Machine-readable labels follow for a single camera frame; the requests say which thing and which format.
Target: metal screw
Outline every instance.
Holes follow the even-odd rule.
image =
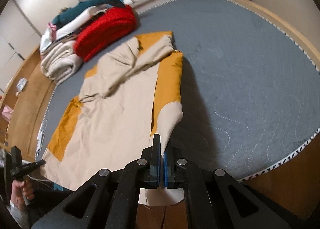
[[[137,163],[138,163],[138,165],[143,166],[143,165],[146,165],[147,160],[145,160],[145,159],[140,159],[140,160],[137,161]]]
[[[178,159],[177,162],[181,166],[186,165],[186,163],[187,163],[187,161],[185,159]]]
[[[216,169],[216,171],[214,172],[217,176],[224,176],[225,172],[223,169]]]
[[[100,169],[99,170],[99,175],[100,176],[108,176],[109,175],[109,170],[107,170],[106,168]]]

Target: folded clothes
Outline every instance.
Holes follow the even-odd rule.
[[[54,46],[54,43],[59,43],[61,41],[71,40],[70,36],[78,34],[86,26],[90,25],[93,20],[101,16],[101,12],[104,14],[110,8],[109,5],[103,4],[99,6],[92,6],[85,9],[78,17],[76,17],[72,22],[65,25],[63,28],[56,31],[55,40],[52,40],[50,35],[50,28],[47,28],[40,40],[40,54],[44,55],[48,53]]]
[[[74,40],[59,43],[40,63],[41,72],[57,85],[76,73],[82,64],[82,59],[74,52],[74,44]]]
[[[74,47],[76,54],[87,62],[135,28],[136,18],[129,5],[125,8],[113,7],[79,34]]]
[[[124,8],[124,4],[120,0],[88,0],[79,2],[79,4],[74,8],[69,8],[67,11],[56,16],[51,23],[57,26],[57,30],[73,21],[78,17],[86,8],[91,6],[98,6],[101,4],[110,4],[115,7]]]

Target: rolled red towel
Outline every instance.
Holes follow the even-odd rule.
[[[130,6],[113,7],[79,34],[74,49],[84,62],[88,62],[98,52],[135,28],[136,18]]]

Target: mattress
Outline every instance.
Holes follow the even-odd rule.
[[[171,143],[185,158],[245,180],[289,161],[320,131],[318,70],[288,34],[258,14],[228,0],[172,0],[139,17],[136,31],[55,89],[43,151],[100,56],[134,35],[168,29],[184,54],[184,116]]]

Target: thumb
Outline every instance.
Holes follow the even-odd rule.
[[[25,185],[26,185],[26,183],[24,181],[14,180],[12,182],[13,187],[23,188]]]

